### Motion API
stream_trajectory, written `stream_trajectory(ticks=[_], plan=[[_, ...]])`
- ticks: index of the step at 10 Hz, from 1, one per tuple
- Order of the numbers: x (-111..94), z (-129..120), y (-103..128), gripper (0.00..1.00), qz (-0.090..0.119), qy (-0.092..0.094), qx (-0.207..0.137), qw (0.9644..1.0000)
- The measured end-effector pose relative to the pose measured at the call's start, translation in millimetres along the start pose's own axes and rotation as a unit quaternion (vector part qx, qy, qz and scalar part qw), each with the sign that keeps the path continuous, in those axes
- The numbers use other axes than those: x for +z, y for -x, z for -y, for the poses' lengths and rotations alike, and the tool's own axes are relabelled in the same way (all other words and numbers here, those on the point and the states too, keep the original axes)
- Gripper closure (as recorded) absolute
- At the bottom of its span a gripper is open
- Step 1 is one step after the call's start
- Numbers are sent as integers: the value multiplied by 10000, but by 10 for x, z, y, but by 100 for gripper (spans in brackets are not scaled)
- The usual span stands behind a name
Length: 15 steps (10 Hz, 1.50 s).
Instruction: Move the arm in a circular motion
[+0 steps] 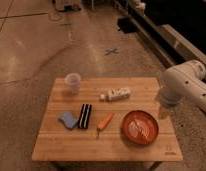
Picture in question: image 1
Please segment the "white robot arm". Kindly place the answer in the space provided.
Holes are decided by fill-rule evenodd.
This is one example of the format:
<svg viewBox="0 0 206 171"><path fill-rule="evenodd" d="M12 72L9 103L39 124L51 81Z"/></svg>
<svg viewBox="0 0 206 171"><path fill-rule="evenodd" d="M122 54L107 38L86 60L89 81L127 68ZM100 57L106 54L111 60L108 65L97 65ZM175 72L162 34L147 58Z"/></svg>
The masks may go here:
<svg viewBox="0 0 206 171"><path fill-rule="evenodd" d="M176 106L182 98L186 98L206 113L205 76L206 68L198 60L189 60L166 69L162 74L163 86L158 91L160 104Z"/></svg>

